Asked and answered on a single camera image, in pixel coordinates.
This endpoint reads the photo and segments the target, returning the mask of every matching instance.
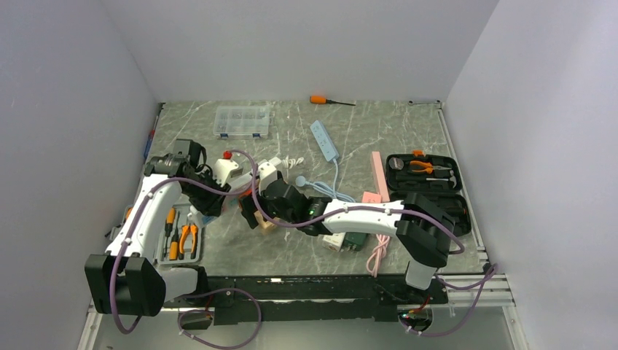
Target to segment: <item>pliers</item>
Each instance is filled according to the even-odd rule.
[[[182,235],[180,236],[180,254],[184,256],[184,242],[187,240],[187,236],[191,233],[193,238],[193,242],[191,242],[191,259],[195,259],[195,255],[197,254],[197,226],[196,225],[185,225],[182,227]]]
[[[418,170],[411,170],[411,172],[413,173],[427,173],[427,174],[431,174],[434,172],[434,170],[453,170],[452,168],[448,168],[446,166],[435,166],[431,163],[424,163],[421,162],[420,160],[412,160],[410,162],[411,166],[420,166],[422,169],[418,169]]]

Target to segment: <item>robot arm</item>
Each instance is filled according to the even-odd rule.
[[[307,198],[295,187],[285,183],[281,174],[271,176],[271,180],[266,182],[267,177],[262,177],[264,171],[272,173],[273,169],[267,166],[260,167],[261,180],[257,198],[270,217],[278,217],[294,224],[343,209],[339,214],[298,229],[310,236],[353,231],[399,239],[411,256],[406,272],[406,283],[414,288],[429,288],[437,269],[446,266],[450,248],[449,236],[426,219],[391,212],[401,210],[420,212],[452,231],[455,226],[454,219],[422,195],[411,193],[403,201],[376,204],[346,203],[328,197]],[[347,211],[346,208],[349,206],[373,207],[380,211]],[[247,212],[251,210],[255,210],[255,206],[243,207],[243,216],[252,217],[253,213]]]
[[[227,182],[242,168],[231,159],[219,159],[212,169],[206,167],[206,150],[197,142],[178,139],[173,152],[163,157],[153,157],[146,165],[144,179],[136,199],[136,204],[126,223],[105,254],[92,254],[85,266],[86,277],[93,301],[98,312],[111,313],[109,288],[114,260],[121,252],[122,243],[127,239],[131,225],[135,225],[130,244],[121,256],[117,277],[116,304],[119,314],[154,316],[158,314],[167,300],[195,291],[198,285],[198,271],[193,268],[172,268],[157,271],[155,252],[158,238],[163,231],[165,218],[181,194],[189,197],[191,212],[204,216],[219,216],[224,200],[223,195],[205,191],[186,182],[164,184],[146,202],[141,215],[138,206],[145,196],[150,196],[153,187],[171,177],[183,177],[199,182],[221,192],[228,192]],[[193,217],[193,222],[201,226],[201,219]]]

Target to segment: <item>blue cable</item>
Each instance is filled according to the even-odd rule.
[[[333,180],[332,182],[332,188],[329,187],[329,185],[327,185],[326,182],[322,182],[322,181],[310,182],[304,176],[298,176],[296,178],[296,185],[298,187],[303,187],[305,185],[308,185],[312,187],[314,190],[320,192],[321,194],[328,195],[330,198],[336,198],[340,201],[355,203],[356,201],[354,200],[354,198],[350,197],[349,195],[346,195],[345,193],[337,192],[335,190],[335,185],[337,184],[337,177],[339,176],[339,164],[337,164],[336,159],[333,160],[333,163],[335,163],[335,180]]]

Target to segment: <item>white wall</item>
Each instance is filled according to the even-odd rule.
[[[156,103],[99,1],[0,7],[0,340],[75,349]]]
[[[103,0],[162,101],[444,100],[498,0]]]
[[[501,0],[446,118],[532,349],[618,347],[618,3]]]

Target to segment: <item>marble tabletop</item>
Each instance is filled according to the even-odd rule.
[[[268,139],[217,139],[213,135],[218,106],[271,107]],[[256,160],[304,157],[305,161],[283,171],[286,181],[303,175],[308,180],[332,183],[335,167],[326,162],[309,127],[321,120],[340,153],[337,190],[360,200],[364,191],[376,192],[369,155],[380,151],[383,161],[392,153],[422,149],[450,155],[436,104],[393,101],[357,101],[356,106],[314,105],[309,101],[189,101],[166,103],[161,111],[150,155],[171,152],[177,138],[193,139],[208,153],[208,164],[226,149],[244,149]],[[245,169],[249,163],[235,157]],[[300,189],[306,195],[314,190]],[[183,196],[181,202],[187,202]],[[322,237],[277,227],[267,235],[251,230],[240,212],[231,210],[208,224],[202,240],[200,262],[210,276],[285,276],[366,274],[365,265],[377,239],[369,235],[360,252],[333,252],[322,246]],[[462,237],[466,252],[451,255],[445,273],[482,272],[472,235]],[[391,240],[381,273],[404,273],[410,256]]]

